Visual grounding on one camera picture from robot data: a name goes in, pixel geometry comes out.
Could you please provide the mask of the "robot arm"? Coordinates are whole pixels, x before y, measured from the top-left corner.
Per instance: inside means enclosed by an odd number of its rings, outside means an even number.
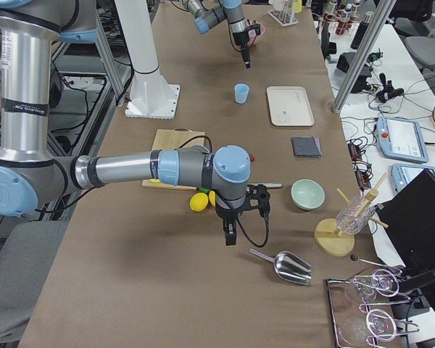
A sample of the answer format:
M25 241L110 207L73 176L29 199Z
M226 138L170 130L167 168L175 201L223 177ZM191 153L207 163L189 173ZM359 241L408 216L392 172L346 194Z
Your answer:
M241 1L223 1L208 10L200 1L184 1L205 33L227 21L229 32L250 66L247 25ZM126 116L173 119L180 86L168 84L159 69L146 1L115 1L120 32L130 56L130 102ZM96 1L0 1L1 142L0 215L19 217L74 191L108 183L159 179L172 186L211 189L223 221L225 245L236 244L237 223L250 210L248 153L229 145L215 153L203 146L152 150L131 155L90 157L78 144L88 118L67 154L47 149L52 44L96 43L104 35Z
M218 1L211 9L206 8L203 1L181 1L181 8L176 5L178 1L170 3L194 17L195 27L200 34L205 34L220 23L227 22L232 47L241 54L245 68L251 67L249 32L252 26L244 15L242 1Z

